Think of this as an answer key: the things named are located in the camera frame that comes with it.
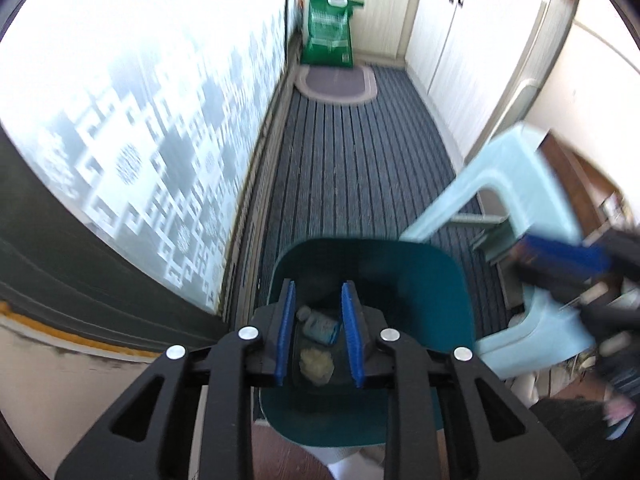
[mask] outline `green bag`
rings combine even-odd
[[[363,0],[309,0],[309,37],[302,63],[353,67],[349,19]]]

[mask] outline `white wall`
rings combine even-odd
[[[580,0],[558,61],[526,117],[540,128],[553,128],[616,182],[636,219],[638,67],[638,48],[609,0]]]
[[[2,326],[0,354],[0,411],[49,478],[102,412],[146,368],[142,363],[35,342]]]

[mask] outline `blue object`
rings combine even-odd
[[[562,272],[582,280],[609,272],[611,268],[611,259],[595,245],[569,245],[531,233],[525,234],[520,242],[531,248],[535,257],[548,263],[550,267],[560,268]]]
[[[471,348],[475,341],[463,273],[451,257],[428,244],[308,240],[290,248],[278,261],[270,302],[277,300],[285,278],[296,282],[298,306],[306,304],[334,319],[342,318],[343,327],[353,322],[348,314],[340,315],[342,285],[351,280],[363,305],[380,309],[390,327],[423,346],[449,352],[457,346]],[[297,444],[371,446],[386,439],[387,392],[356,387],[348,357],[348,347],[355,342],[349,343],[345,332],[340,330],[337,343],[329,349],[335,365],[329,384],[315,387],[296,379],[300,338],[295,327],[283,387],[260,391],[260,405],[269,423]],[[438,423],[437,397],[432,399]]]
[[[274,376],[278,386],[282,386],[284,377],[287,374],[287,364],[289,363],[289,342],[291,341],[291,329],[295,318],[296,310],[296,284],[291,280],[287,289],[287,299],[282,311],[282,322],[278,331],[278,344],[276,347],[276,369]]]
[[[518,123],[492,139],[400,239],[425,242],[481,189],[490,189],[507,210],[514,244],[532,230],[579,245],[582,234],[571,205],[537,152],[545,132]],[[476,353],[498,377],[506,379],[569,359],[594,344],[578,313],[561,308],[540,288],[524,287],[524,320],[483,337]]]
[[[364,358],[362,349],[362,339],[356,314],[353,309],[353,299],[349,292],[349,285],[342,284],[342,322],[344,323],[344,333],[347,339],[347,354],[349,356],[349,367],[351,375],[356,383],[356,387],[364,385]]]

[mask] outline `black metal bracket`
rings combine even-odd
[[[432,388],[452,480],[579,478],[560,445],[470,350],[424,349],[361,305],[353,283],[346,287],[356,324],[344,329],[357,330],[363,387],[389,390],[385,479],[440,478]],[[282,384],[294,308],[295,285],[285,280],[278,302],[257,309],[251,326],[210,348],[169,348],[71,450],[56,480],[187,480],[205,384],[200,480],[253,478],[250,389]]]

